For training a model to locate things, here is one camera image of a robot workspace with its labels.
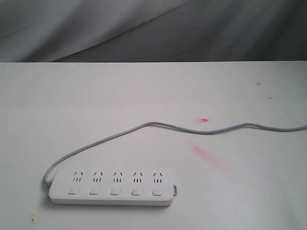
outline white power strip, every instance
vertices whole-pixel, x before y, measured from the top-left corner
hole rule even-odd
[[[57,204],[168,206],[177,194],[169,170],[76,169],[55,175],[49,197]]]

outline white table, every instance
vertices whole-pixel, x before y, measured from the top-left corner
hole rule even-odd
[[[199,130],[304,125],[306,86],[307,62],[1,63],[1,227],[307,229],[307,131],[198,136],[146,127],[59,166],[169,168],[178,185],[169,207],[55,205],[42,185],[63,155],[148,121]]]

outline electrical outlet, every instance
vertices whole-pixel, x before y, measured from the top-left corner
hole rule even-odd
[[[59,170],[49,197],[57,204],[167,206],[177,194],[169,170]]]

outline gray cloth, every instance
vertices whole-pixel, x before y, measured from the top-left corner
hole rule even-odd
[[[0,0],[0,61],[307,60],[305,0]]]

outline red stain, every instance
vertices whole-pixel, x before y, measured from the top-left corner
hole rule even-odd
[[[228,168],[223,165],[215,156],[208,153],[206,150],[202,149],[200,146],[196,144],[192,144],[193,151],[196,152],[199,156],[203,157],[209,163],[211,163],[214,167],[222,170],[224,172],[228,171]]]
[[[207,122],[207,121],[209,121],[209,119],[206,119],[206,118],[199,119],[199,122]]]

